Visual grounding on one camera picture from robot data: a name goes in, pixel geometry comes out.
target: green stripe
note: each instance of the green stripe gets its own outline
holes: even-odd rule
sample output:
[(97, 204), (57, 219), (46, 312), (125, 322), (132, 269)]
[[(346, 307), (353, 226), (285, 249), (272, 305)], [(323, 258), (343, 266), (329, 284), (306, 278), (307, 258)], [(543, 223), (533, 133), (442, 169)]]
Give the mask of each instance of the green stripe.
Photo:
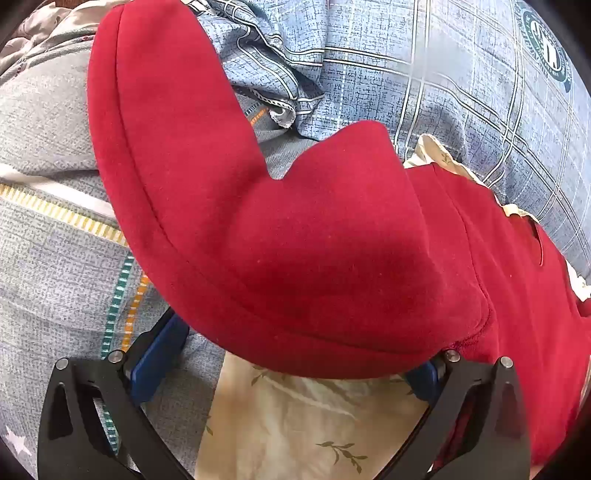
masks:
[[(119, 278), (117, 279), (117, 283), (115, 284), (113, 298), (111, 298), (111, 305), (109, 306), (109, 311), (107, 312), (105, 333), (103, 334), (103, 342), (100, 345), (101, 359), (105, 359), (111, 351), (111, 344), (113, 342), (113, 337), (115, 336), (115, 323), (117, 322), (119, 308), (121, 307), (121, 302), (125, 294), (125, 289), (127, 288), (127, 281), (129, 280), (129, 273), (131, 272), (131, 267), (133, 266), (134, 261), (135, 258), (130, 252), (125, 256), (125, 261), (121, 266)], [(115, 429), (115, 425), (113, 424), (111, 414), (106, 408), (103, 411), (103, 419), (105, 421), (107, 438), (109, 439), (111, 448), (115, 453), (117, 453), (117, 450), (119, 450), (119, 439), (117, 435), (117, 430)]]

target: red fabric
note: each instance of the red fabric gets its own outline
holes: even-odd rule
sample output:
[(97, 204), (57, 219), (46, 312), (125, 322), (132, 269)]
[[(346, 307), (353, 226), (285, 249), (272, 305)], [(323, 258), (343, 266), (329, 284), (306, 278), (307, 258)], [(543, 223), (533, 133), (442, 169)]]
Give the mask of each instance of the red fabric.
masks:
[(589, 337), (541, 228), (438, 166), (405, 171), (386, 129), (353, 124), (272, 180), (199, 23), (136, 0), (89, 65), (95, 153), (139, 263), (196, 330), (295, 375), (404, 372), (444, 348), (508, 355), (532, 462), (572, 424)]

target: circular logo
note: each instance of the circular logo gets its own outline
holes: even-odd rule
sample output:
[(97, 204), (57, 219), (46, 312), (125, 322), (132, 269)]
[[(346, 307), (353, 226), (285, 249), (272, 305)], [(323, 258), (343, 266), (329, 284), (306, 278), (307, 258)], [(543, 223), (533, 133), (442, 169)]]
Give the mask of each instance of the circular logo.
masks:
[(544, 70), (554, 80), (564, 84), (566, 92), (570, 91), (569, 60), (554, 34), (525, 3), (517, 2), (515, 13), (532, 55), (539, 60)]

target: blue plaid fabric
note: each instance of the blue plaid fabric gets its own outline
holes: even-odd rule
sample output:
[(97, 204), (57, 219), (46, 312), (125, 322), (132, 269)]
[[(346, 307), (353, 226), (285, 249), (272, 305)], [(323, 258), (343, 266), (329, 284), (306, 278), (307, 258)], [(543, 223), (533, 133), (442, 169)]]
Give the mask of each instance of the blue plaid fabric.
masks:
[(590, 278), (589, 94), (527, 4), (188, 3), (232, 84), (274, 106), (280, 125), (321, 140), (377, 120), (402, 159), (433, 134), (500, 201), (536, 215)]

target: white star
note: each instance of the white star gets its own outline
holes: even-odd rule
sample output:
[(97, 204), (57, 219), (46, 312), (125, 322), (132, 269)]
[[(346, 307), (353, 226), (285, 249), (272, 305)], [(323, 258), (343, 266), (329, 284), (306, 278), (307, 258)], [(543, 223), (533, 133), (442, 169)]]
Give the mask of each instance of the white star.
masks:
[(31, 456), (31, 452), (29, 452), (29, 449), (25, 447), (25, 437), (17, 437), (14, 435), (12, 430), (8, 428), (8, 425), (6, 426), (6, 430), (8, 435), (6, 435), (4, 438), (12, 443), (17, 455), (21, 452), (25, 452), (28, 456)]

